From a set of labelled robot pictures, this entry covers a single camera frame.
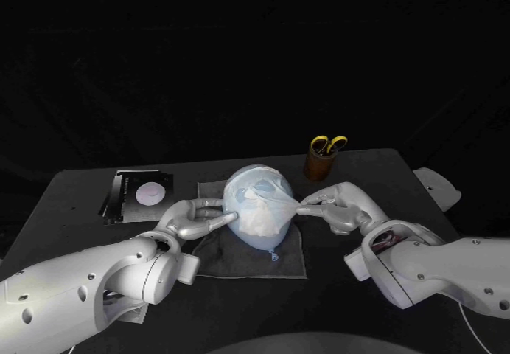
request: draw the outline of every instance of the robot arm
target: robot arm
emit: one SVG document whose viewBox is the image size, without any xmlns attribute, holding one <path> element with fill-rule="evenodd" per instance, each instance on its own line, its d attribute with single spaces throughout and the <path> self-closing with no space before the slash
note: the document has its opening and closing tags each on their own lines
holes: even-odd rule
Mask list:
<svg viewBox="0 0 510 354">
<path fill-rule="evenodd" d="M 442 294 L 475 312 L 510 319 L 510 240 L 468 237 L 445 244 L 423 226 L 390 220 L 348 182 L 306 197 L 296 213 L 321 216 L 337 235 L 360 228 L 361 247 L 345 263 L 399 308 Z"/>
<path fill-rule="evenodd" d="M 180 252 L 175 236 L 193 240 L 236 219 L 236 213 L 204 208 L 220 203 L 175 203 L 152 231 L 34 264 L 2 280 L 0 353 L 60 353 L 129 310 L 158 304 L 177 280 L 191 284 L 200 260 Z M 118 296 L 106 298 L 105 291 Z"/>
</svg>

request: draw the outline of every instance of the tabletop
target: tabletop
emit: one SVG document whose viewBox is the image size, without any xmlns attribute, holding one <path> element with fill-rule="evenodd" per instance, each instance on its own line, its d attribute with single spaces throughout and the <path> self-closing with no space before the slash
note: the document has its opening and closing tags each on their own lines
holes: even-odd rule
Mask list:
<svg viewBox="0 0 510 354">
<path fill-rule="evenodd" d="M 0 267 L 0 279 L 18 269 L 80 249 L 116 243 L 155 222 L 103 226 L 98 215 L 116 170 L 161 170 L 174 175 L 175 200 L 195 198 L 195 183 L 219 181 L 249 164 L 280 171 L 295 199 L 342 181 L 353 182 L 387 216 L 420 223 L 450 242 L 459 238 L 396 150 L 340 152 L 322 182 L 302 175 L 305 155 L 64 170 L 54 176 Z M 433 295 L 399 310 L 371 280 L 358 282 L 342 256 L 360 245 L 358 231 L 337 236 L 321 218 L 296 215 L 306 280 L 197 277 L 175 284 L 165 300 L 148 306 L 142 324 L 115 322 L 79 343 L 83 353 L 206 353 L 270 334 L 328 331 L 394 342 L 422 353 L 481 353 L 456 303 Z M 191 252 L 195 243 L 185 243 Z"/>
</svg>

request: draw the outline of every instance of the pen holder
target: pen holder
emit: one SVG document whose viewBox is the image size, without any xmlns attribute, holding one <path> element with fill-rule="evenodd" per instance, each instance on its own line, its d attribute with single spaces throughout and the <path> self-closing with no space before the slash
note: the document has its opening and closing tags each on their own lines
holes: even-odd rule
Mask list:
<svg viewBox="0 0 510 354">
<path fill-rule="evenodd" d="M 331 171 L 331 166 L 334 163 L 334 158 L 338 152 L 334 151 L 328 156 L 318 155 L 311 146 L 308 147 L 308 155 L 305 156 L 305 177 L 318 182 L 324 180 Z"/>
</svg>

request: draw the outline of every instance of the white cable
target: white cable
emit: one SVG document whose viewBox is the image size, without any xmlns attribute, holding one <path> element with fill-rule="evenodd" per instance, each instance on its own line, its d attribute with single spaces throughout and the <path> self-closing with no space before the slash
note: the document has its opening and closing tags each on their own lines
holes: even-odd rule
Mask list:
<svg viewBox="0 0 510 354">
<path fill-rule="evenodd" d="M 472 330 L 472 327 L 471 327 L 471 325 L 469 325 L 468 318 L 465 317 L 465 313 L 463 313 L 463 309 L 462 309 L 462 305 L 461 305 L 461 304 L 459 304 L 459 312 L 461 312 L 461 314 L 462 314 L 465 324 L 466 324 L 466 326 L 469 327 L 469 330 L 471 330 L 471 333 L 472 333 L 472 335 L 474 335 L 474 337 L 475 337 L 475 340 L 478 341 L 481 347 L 485 349 L 485 352 L 487 352 L 488 354 L 491 354 L 491 351 L 489 351 L 489 350 L 487 349 L 487 347 L 484 346 L 484 343 L 481 342 L 481 340 L 479 340 L 479 338 L 478 338 L 478 336 L 476 336 L 476 334 L 475 334 L 475 331 Z"/>
</svg>

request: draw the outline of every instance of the gray towel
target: gray towel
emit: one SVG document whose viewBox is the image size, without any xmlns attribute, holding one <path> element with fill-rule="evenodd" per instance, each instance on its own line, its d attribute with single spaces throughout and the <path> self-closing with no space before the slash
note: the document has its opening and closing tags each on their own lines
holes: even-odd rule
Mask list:
<svg viewBox="0 0 510 354">
<path fill-rule="evenodd" d="M 198 183 L 198 198 L 223 198 L 224 185 L 226 181 Z M 293 223 L 273 251 L 279 257 L 276 261 L 270 260 L 270 253 L 249 246 L 230 228 L 223 226 L 204 236 L 194 248 L 193 255 L 200 258 L 197 275 L 214 278 L 306 279 L 301 233 Z"/>
</svg>

